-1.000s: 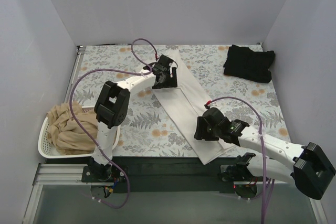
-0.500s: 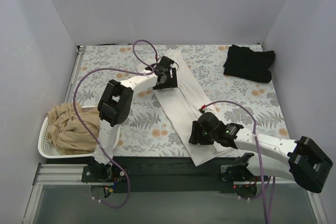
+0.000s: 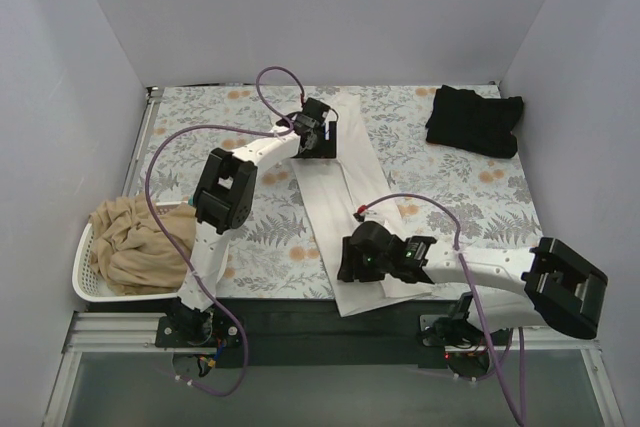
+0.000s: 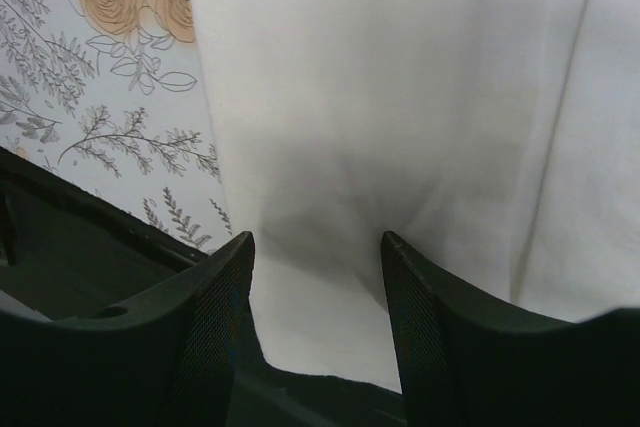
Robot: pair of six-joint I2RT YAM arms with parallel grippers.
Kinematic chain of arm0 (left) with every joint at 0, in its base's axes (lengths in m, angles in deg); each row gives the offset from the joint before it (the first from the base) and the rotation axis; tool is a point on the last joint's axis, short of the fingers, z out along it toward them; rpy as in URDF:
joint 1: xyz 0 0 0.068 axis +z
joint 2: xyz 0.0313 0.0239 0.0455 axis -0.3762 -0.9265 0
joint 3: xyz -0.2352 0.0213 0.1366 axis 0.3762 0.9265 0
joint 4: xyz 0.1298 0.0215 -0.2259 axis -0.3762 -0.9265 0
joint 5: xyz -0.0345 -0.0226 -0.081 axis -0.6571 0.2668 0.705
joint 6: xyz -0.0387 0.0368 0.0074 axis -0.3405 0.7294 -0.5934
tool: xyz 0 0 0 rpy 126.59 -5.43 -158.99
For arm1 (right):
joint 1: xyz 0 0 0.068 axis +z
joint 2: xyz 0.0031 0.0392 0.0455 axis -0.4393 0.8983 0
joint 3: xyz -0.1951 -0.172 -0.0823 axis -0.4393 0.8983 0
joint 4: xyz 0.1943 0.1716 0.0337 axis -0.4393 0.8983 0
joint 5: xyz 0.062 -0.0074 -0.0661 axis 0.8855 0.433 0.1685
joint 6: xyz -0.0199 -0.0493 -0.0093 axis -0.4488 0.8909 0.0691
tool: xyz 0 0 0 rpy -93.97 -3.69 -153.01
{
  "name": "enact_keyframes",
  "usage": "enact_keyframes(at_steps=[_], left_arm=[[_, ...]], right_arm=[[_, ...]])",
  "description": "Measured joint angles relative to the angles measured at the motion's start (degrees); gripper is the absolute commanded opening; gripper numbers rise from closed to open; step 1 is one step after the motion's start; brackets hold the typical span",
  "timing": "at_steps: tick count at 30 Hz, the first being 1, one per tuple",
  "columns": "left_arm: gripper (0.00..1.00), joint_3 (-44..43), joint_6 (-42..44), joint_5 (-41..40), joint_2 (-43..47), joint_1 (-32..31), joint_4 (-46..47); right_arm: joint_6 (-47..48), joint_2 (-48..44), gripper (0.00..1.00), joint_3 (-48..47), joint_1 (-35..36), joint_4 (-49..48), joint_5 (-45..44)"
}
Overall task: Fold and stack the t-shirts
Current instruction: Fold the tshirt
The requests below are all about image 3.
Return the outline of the white t shirt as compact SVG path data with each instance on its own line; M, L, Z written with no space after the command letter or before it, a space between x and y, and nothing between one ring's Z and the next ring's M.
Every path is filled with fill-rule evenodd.
M340 92L328 104L339 114L337 157L293 160L291 165L340 315L346 317L428 298L432 286L405 284L391 276L371 283L337 279L342 240L358 226L353 213L360 206L388 195L390 188L361 116L360 97Z

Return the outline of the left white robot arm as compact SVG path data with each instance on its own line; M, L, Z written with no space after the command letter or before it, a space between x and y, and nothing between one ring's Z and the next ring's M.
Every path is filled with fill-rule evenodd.
M180 305L168 313L172 328L188 345L200 347L212 337L207 310L226 268L231 233L251 213L258 175L290 158L336 158L337 121L327 119L332 111L329 105L307 98L300 111L278 121L267 137L235 150L210 152L194 196L191 267L177 293Z

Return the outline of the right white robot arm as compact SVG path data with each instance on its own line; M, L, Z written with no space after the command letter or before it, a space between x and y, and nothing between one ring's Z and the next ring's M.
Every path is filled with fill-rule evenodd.
M342 282L376 282L391 276L408 284L458 283L506 293L476 307L469 299L452 320L454 336L475 344L489 331L547 326L593 340L608 286L607 275L564 242L549 237L524 249L468 247L457 251L428 236L402 239L366 221L342 241L337 273Z

